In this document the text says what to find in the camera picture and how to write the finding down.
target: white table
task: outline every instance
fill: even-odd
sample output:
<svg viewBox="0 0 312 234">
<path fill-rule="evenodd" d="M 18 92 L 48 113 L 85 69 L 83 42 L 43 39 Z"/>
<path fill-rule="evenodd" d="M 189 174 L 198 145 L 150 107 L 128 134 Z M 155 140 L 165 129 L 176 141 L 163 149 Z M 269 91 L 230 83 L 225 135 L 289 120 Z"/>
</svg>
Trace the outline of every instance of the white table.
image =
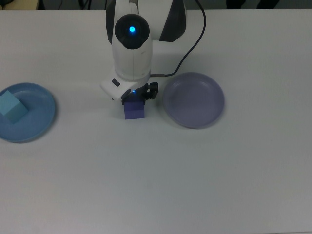
<svg viewBox="0 0 312 234">
<path fill-rule="evenodd" d="M 2 12 L 0 89 L 34 82 L 56 98 L 53 127 L 0 140 L 4 234 L 312 232 L 312 11 L 213 10 L 183 72 L 211 76 L 226 109 L 204 130 L 165 114 L 124 120 L 99 87 L 112 61 L 104 11 Z M 176 68 L 201 32 L 154 44 L 153 73 Z"/>
</svg>

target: plate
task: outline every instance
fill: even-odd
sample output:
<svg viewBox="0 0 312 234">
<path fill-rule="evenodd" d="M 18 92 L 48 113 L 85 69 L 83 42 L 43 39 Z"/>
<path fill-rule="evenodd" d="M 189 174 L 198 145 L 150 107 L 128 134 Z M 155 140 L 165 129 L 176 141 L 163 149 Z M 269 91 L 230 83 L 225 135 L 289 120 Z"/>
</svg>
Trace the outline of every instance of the plate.
<svg viewBox="0 0 312 234">
<path fill-rule="evenodd" d="M 212 78 L 200 73 L 184 73 L 165 87 L 163 105 L 167 114 L 187 128 L 205 128 L 221 115 L 225 98 Z"/>
<path fill-rule="evenodd" d="M 10 142 L 25 142 L 43 134 L 55 116 L 55 102 L 48 90 L 33 83 L 12 85 L 0 92 L 10 91 L 27 108 L 28 113 L 12 124 L 0 114 L 0 137 Z"/>
</svg>

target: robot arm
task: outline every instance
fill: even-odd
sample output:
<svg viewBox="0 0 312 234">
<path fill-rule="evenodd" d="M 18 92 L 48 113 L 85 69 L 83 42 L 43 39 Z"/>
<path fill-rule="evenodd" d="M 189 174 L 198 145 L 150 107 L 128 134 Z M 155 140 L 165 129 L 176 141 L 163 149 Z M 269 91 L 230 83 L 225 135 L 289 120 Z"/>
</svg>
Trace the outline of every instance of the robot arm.
<svg viewBox="0 0 312 234">
<path fill-rule="evenodd" d="M 152 40 L 175 41 L 186 28 L 183 0 L 111 0 L 106 11 L 114 67 L 101 83 L 114 100 L 124 100 L 150 78 Z"/>
</svg>

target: gray background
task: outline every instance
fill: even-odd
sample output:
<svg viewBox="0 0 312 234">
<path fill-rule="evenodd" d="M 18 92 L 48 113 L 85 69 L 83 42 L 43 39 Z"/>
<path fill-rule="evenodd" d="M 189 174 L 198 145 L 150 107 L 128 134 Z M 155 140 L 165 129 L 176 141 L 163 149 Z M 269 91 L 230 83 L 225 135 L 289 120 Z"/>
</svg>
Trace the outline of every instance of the gray background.
<svg viewBox="0 0 312 234">
<path fill-rule="evenodd" d="M 205 9 L 225 9 L 226 0 L 201 0 Z M 260 0 L 247 0 L 242 9 L 255 9 Z M 57 9 L 61 0 L 43 0 L 47 10 Z M 187 9 L 198 9 L 195 0 L 184 0 Z M 91 9 L 102 10 L 105 0 L 92 0 Z M 276 6 L 278 9 L 312 8 L 312 0 L 280 0 Z M 78 0 L 63 0 L 61 9 L 80 9 Z"/>
</svg>

